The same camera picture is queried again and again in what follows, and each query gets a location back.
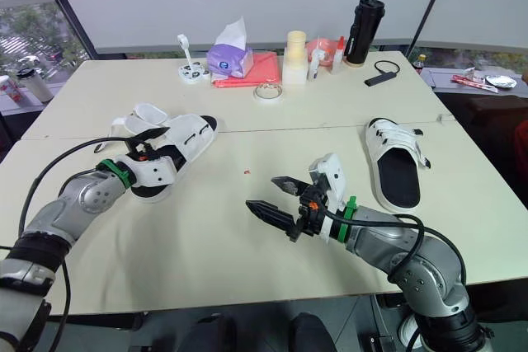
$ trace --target white bottle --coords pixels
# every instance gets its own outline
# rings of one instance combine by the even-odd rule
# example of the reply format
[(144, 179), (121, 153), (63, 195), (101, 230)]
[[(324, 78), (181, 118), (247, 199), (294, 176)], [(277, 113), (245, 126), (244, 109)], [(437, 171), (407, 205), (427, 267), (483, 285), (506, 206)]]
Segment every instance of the white bottle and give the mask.
[(308, 75), (308, 54), (306, 53), (306, 34), (303, 31), (288, 33), (288, 43), (282, 63), (283, 84), (305, 84)]
[(53, 94), (49, 90), (48, 86), (42, 77), (34, 70), (33, 68), (24, 68), (19, 70), (16, 74), (20, 84), (25, 85), (33, 95), (36, 96), (36, 99), (42, 103), (49, 102), (53, 99)]

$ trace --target tape roll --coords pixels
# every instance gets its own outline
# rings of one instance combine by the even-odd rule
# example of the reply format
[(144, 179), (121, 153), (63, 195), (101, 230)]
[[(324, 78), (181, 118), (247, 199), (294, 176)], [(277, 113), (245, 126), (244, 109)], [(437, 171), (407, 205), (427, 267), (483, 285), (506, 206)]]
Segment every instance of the tape roll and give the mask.
[(275, 103), (282, 99), (282, 86), (280, 84), (272, 84), (265, 82), (259, 84), (255, 91), (253, 91), (253, 96), (259, 102), (262, 103)]

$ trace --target window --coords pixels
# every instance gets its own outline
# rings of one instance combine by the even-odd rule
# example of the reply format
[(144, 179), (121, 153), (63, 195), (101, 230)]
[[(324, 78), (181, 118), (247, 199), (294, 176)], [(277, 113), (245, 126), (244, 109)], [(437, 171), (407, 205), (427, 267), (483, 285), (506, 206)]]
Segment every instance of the window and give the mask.
[(426, 55), (427, 68), (496, 70), (502, 74), (523, 74), (528, 70), (528, 56), (474, 49), (434, 49), (415, 47), (409, 57), (413, 62), (419, 54)]
[(32, 67), (47, 83), (64, 83), (86, 59), (55, 2), (0, 9), (0, 75)]

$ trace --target plate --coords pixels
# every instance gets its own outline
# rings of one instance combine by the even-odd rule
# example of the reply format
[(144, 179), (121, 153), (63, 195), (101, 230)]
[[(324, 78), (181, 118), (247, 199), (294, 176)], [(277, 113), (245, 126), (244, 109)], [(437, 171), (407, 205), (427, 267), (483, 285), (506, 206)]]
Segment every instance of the plate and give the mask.
[(499, 74), (486, 76), (486, 81), (489, 82), (492, 86), (502, 89), (510, 89), (517, 85), (517, 82), (513, 78), (508, 76), (501, 76)]

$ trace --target black thermos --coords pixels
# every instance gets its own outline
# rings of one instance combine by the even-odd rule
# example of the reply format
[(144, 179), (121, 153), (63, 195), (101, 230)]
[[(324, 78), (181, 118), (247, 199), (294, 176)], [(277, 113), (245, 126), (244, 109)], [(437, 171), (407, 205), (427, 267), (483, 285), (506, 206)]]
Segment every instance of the black thermos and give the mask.
[(360, 0), (360, 4), (356, 7), (354, 25), (350, 28), (350, 37), (345, 48), (348, 63), (361, 65), (365, 62), (369, 47), (384, 15), (385, 5), (383, 2)]

